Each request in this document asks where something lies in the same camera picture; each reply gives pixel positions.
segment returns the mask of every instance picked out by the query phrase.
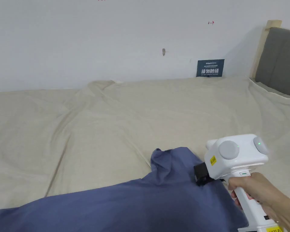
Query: beige bed sheet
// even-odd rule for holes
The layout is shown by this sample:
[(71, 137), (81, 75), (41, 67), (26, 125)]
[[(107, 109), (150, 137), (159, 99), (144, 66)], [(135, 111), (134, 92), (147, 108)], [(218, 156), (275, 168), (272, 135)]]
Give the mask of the beige bed sheet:
[(203, 158), (207, 140), (246, 133), (268, 144), (270, 161), (258, 171), (290, 197), (290, 99), (249, 79), (56, 91), (49, 101), (0, 93), (0, 208), (142, 178), (157, 147), (186, 146)]

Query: white handheld device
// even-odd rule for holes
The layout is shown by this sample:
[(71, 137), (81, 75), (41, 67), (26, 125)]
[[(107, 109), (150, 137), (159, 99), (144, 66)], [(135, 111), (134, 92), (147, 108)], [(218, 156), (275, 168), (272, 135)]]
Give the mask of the white handheld device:
[[(250, 170), (265, 164), (269, 153), (262, 139), (254, 134), (230, 136), (207, 142), (205, 165), (212, 179), (250, 176)], [(280, 228), (270, 219), (261, 205), (242, 188), (235, 189), (236, 196), (249, 222), (249, 227), (239, 228), (239, 232), (269, 232)]]

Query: human hand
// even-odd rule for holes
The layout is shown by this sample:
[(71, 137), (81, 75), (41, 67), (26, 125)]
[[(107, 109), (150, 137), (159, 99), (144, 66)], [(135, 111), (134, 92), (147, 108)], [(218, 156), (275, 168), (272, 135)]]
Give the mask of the human hand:
[[(273, 220), (277, 220), (273, 206), (286, 196), (261, 173), (254, 172), (249, 177), (231, 177), (229, 179), (229, 190), (235, 190), (237, 187), (243, 188), (245, 192), (260, 202), (264, 212)], [(241, 207), (234, 191), (231, 196), (236, 198), (235, 204)]]

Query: wrinkled sheet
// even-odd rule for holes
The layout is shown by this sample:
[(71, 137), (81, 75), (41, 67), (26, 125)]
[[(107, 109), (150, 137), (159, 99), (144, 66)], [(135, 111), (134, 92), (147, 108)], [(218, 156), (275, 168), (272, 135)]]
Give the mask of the wrinkled sheet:
[(17, 94), (0, 93), (0, 208), (143, 178), (157, 147), (202, 159), (207, 140), (247, 133), (271, 150), (257, 170), (290, 197), (290, 99), (249, 79), (95, 81), (60, 102)]
[(188, 148), (156, 149), (142, 179), (0, 210), (0, 232), (225, 231), (248, 226), (221, 181), (195, 183)]

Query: dark blue sign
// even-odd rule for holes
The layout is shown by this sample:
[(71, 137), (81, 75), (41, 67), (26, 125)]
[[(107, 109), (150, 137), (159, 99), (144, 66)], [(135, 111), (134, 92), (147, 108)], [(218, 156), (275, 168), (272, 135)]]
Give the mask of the dark blue sign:
[(199, 60), (197, 76), (218, 77), (222, 76), (223, 60)]

